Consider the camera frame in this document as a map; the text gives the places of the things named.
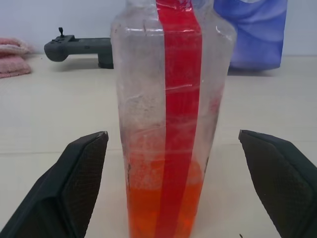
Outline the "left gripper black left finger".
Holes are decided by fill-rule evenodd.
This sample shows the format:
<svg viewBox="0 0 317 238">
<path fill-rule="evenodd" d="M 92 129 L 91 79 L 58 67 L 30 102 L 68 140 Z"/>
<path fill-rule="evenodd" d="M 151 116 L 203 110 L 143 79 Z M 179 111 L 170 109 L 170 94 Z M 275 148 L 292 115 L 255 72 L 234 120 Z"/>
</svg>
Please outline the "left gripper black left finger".
<svg viewBox="0 0 317 238">
<path fill-rule="evenodd" d="M 84 238 L 99 194 L 108 133 L 80 137 L 38 180 L 0 238 Z"/>
</svg>

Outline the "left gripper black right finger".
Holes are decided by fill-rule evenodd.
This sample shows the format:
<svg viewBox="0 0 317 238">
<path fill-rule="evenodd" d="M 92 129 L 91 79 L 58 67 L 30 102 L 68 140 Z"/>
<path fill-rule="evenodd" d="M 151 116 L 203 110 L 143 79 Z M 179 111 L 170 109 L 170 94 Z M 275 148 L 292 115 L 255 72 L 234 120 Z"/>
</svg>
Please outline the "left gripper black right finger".
<svg viewBox="0 0 317 238">
<path fill-rule="evenodd" d="M 291 142 L 241 130 L 255 191 L 281 238 L 317 238 L 317 167 Z"/>
</svg>

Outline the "bottle with orange liquid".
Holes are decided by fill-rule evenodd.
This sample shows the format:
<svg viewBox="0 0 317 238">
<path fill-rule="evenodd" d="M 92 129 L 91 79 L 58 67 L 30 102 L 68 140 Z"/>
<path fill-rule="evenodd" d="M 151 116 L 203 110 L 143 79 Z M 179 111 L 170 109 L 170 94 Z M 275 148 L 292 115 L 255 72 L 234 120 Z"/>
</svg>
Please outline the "bottle with orange liquid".
<svg viewBox="0 0 317 238">
<path fill-rule="evenodd" d="M 190 238 L 235 40 L 213 0 L 126 0 L 114 19 L 130 238 Z"/>
</svg>

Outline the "pink towel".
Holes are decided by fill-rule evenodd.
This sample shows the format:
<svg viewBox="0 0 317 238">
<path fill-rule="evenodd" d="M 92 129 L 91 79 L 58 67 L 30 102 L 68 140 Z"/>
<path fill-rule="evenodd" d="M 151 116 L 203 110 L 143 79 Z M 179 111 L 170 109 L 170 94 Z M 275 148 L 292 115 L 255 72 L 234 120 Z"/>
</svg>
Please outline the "pink towel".
<svg viewBox="0 0 317 238">
<path fill-rule="evenodd" d="M 23 58 L 31 53 L 30 46 L 16 38 L 0 38 L 0 78 L 15 77 L 31 73 Z"/>
</svg>

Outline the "grey handheld controller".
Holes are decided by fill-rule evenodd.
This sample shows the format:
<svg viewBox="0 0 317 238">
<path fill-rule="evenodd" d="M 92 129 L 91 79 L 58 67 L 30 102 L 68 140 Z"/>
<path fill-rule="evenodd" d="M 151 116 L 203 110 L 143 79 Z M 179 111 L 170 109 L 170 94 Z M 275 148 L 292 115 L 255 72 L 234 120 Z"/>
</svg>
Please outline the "grey handheld controller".
<svg viewBox="0 0 317 238">
<path fill-rule="evenodd" d="M 69 55 L 98 56 L 98 66 L 113 69 L 112 46 L 110 38 L 76 38 L 74 35 L 65 35 L 59 27 L 60 35 L 44 45 L 48 59 L 62 62 Z"/>
</svg>

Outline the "purple Vinda tissue pack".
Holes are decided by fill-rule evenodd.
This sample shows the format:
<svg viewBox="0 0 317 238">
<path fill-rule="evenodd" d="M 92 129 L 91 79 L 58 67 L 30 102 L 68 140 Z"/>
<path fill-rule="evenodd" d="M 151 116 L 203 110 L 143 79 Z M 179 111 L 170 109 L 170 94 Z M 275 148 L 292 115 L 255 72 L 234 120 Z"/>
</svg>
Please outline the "purple Vinda tissue pack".
<svg viewBox="0 0 317 238">
<path fill-rule="evenodd" d="M 230 68 L 263 71 L 281 65 L 288 0 L 214 0 L 236 30 Z"/>
</svg>

